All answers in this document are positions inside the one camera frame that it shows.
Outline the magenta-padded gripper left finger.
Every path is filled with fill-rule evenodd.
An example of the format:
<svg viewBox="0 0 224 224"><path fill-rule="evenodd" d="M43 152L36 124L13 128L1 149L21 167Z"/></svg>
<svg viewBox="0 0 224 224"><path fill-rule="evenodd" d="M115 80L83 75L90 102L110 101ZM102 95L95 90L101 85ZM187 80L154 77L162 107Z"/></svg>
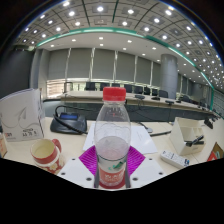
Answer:
<svg viewBox="0 0 224 224"><path fill-rule="evenodd" d="M97 174L95 147L87 149L81 156L70 159L58 176L84 188L93 188Z"/></svg>

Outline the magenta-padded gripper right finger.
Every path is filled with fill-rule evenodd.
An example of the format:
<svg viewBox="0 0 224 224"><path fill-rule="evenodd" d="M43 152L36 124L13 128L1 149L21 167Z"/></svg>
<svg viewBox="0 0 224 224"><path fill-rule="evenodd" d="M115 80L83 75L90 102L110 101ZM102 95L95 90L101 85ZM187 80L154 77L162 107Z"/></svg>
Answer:
<svg viewBox="0 0 224 224"><path fill-rule="evenodd" d="M130 147L125 174L127 188L140 188L165 176L156 160L147 158L134 147Z"/></svg>

